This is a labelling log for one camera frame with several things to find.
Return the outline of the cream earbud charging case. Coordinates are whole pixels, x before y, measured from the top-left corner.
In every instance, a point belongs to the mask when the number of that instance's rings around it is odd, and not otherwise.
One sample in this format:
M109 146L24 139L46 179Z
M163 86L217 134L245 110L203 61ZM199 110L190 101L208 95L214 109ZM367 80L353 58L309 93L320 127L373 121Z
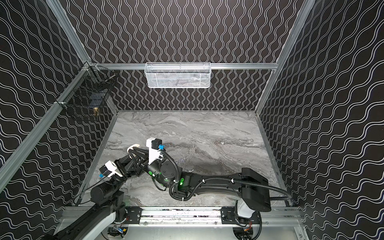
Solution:
M140 147L139 144L133 144L133 145L131 145L131 146L129 146L129 147L127 148L127 153L129 153L129 151L130 151L131 149L133 149L133 148L139 148L139 147Z

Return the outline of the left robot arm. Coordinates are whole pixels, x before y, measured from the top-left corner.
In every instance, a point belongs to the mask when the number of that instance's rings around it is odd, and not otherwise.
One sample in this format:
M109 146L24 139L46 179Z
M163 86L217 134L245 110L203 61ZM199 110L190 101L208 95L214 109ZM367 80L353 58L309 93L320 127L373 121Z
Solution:
M137 224L141 210L139 207L126 207L124 192L120 188L130 177L141 175L147 163L145 157L133 154L105 163L100 172L110 180L92 188L90 201L94 205L65 229L42 239L94 240L109 225Z

